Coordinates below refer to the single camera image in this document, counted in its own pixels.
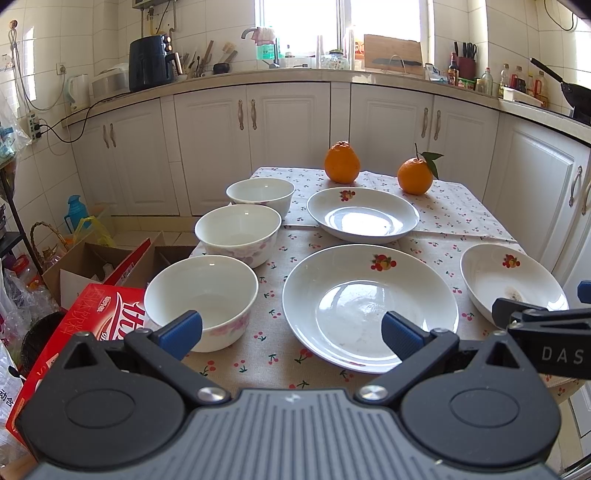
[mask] cabinet handle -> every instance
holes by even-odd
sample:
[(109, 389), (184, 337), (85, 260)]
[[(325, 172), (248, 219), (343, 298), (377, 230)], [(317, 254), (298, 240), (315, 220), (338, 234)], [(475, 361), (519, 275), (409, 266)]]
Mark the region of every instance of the cabinet handle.
[(574, 205), (574, 187), (577, 184), (577, 180), (579, 178), (581, 178), (581, 175), (583, 174), (583, 167), (581, 165), (579, 165), (579, 168), (577, 169), (577, 176), (574, 178), (573, 180), (573, 184), (570, 186), (570, 200), (569, 200), (569, 207), (572, 207)]
[(244, 112), (242, 111), (242, 100), (238, 100), (238, 123), (240, 123), (240, 130), (244, 130)]
[(251, 110), (251, 118), (252, 118), (252, 129), (256, 130), (256, 101), (253, 98), (251, 100), (252, 110)]
[(113, 142), (113, 146), (117, 148), (117, 142), (115, 141), (115, 131), (113, 130), (113, 124), (111, 124), (111, 141)]
[(103, 125), (103, 140), (105, 141), (105, 145), (107, 146), (107, 148), (111, 148), (109, 146), (109, 141), (107, 140), (107, 127), (105, 127)]
[(421, 138), (425, 138), (425, 135), (427, 135), (428, 122), (429, 122), (429, 109), (425, 108), (425, 115), (423, 117), (423, 133), (421, 134)]
[(437, 126), (435, 128), (435, 137), (433, 140), (437, 140), (439, 138), (439, 131), (441, 130), (441, 110), (437, 111)]
[(583, 209), (581, 210), (581, 213), (583, 215), (587, 215), (587, 202), (589, 201), (589, 192), (591, 191), (591, 183), (589, 183), (589, 186), (587, 187), (587, 193), (585, 194), (585, 202), (583, 204)]

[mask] pink floral bowl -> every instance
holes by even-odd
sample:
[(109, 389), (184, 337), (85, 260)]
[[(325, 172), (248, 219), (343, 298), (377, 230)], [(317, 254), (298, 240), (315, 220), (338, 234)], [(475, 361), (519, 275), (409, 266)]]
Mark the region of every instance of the pink floral bowl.
[(230, 257), (191, 257), (162, 270), (144, 296), (146, 313), (158, 326), (196, 310), (203, 333), (193, 352), (214, 352), (230, 346), (246, 331), (258, 294), (256, 274)]
[(264, 205), (228, 205), (202, 216), (195, 235), (208, 255), (225, 255), (256, 268), (269, 260), (281, 215)]

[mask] electric kettle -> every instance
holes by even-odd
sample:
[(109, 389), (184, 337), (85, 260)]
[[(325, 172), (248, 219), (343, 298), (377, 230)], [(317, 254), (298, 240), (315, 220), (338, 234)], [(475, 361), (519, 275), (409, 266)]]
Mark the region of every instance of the electric kettle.
[(83, 73), (70, 77), (64, 88), (64, 96), (70, 102), (72, 112), (88, 108), (90, 106), (88, 75)]

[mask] table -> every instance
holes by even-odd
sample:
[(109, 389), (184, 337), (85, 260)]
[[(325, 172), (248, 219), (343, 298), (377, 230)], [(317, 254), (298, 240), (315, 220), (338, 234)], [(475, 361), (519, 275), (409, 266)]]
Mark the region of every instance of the table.
[[(290, 271), (308, 255), (327, 247), (344, 245), (317, 227), (306, 202), (315, 192), (338, 185), (323, 170), (302, 168), (259, 168), (253, 177), (274, 177), (292, 182), (295, 193), (275, 253), (266, 264), (254, 269), (259, 294), (246, 333), (230, 347), (212, 353), (191, 352), (184, 362), (233, 394), (239, 388), (331, 388), (351, 393), (374, 375), (343, 369), (316, 357), (293, 335), (282, 313), (281, 292)], [(387, 247), (406, 252), (429, 265), (456, 296), (462, 339), (487, 337), (495, 328), (468, 298), (460, 273), (462, 252), (479, 243), (508, 245), (523, 253), (515, 239), (486, 210), (471, 192), (457, 183), (434, 181), (424, 196), (405, 194), (394, 177), (361, 172), (350, 186), (368, 187), (406, 198), (421, 216), (417, 228)], [(198, 245), (192, 255), (202, 255)], [(558, 402), (579, 387), (578, 380), (543, 375)]]

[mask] kitchen utensil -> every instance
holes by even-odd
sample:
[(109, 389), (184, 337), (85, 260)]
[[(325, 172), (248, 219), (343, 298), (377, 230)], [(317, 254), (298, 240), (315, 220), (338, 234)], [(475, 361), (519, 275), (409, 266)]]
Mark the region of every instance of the kitchen utensil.
[(242, 260), (251, 268), (271, 256), (281, 215), (264, 205), (228, 205), (202, 216), (195, 235), (209, 255), (225, 255)]
[(417, 209), (406, 200), (379, 190), (338, 187), (308, 200), (308, 212), (336, 238), (360, 244), (394, 242), (414, 229)]
[(160, 327), (196, 310), (203, 334), (192, 350), (214, 352), (244, 334), (257, 294), (256, 274), (243, 262), (205, 255), (176, 262), (156, 275), (146, 289), (144, 306)]
[(560, 88), (566, 101), (573, 107), (573, 118), (586, 124), (591, 124), (591, 90), (575, 83), (567, 83), (563, 78), (546, 65), (536, 59), (530, 59), (536, 67), (560, 82)]
[(90, 106), (90, 89), (88, 74), (75, 75), (66, 82), (64, 89), (66, 100), (70, 102), (72, 112), (88, 108)]
[(492, 305), (498, 298), (548, 310), (569, 308), (554, 277), (533, 258), (512, 248), (494, 244), (470, 247), (462, 254), (460, 270), (472, 303), (493, 324)]
[(420, 260), (386, 247), (341, 245), (300, 262), (283, 288), (295, 336), (348, 370), (380, 374), (400, 363), (382, 340), (382, 317), (396, 310), (424, 330), (457, 330), (452, 291)]
[(248, 179), (230, 185), (226, 195), (234, 203), (266, 205), (285, 219), (296, 188), (282, 179)]
[(119, 63), (92, 79), (94, 101), (129, 93), (129, 64)]

